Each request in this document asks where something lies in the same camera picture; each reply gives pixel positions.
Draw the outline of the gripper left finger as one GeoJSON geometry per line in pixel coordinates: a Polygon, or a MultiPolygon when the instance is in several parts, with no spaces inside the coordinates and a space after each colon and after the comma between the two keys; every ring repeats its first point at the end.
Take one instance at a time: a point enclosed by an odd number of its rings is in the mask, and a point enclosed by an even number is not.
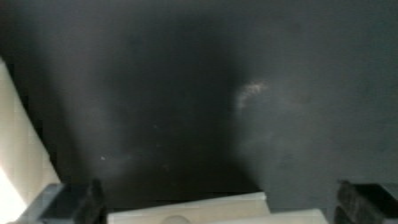
{"type": "Polygon", "coordinates": [[[23,211],[23,224],[108,224],[97,180],[46,186],[23,211]]]}

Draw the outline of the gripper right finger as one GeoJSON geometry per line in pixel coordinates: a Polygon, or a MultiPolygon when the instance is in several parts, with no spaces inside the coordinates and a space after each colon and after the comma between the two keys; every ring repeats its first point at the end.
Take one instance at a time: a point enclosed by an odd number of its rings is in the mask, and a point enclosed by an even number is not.
{"type": "Polygon", "coordinates": [[[398,224],[398,183],[341,182],[332,224],[398,224]]]}

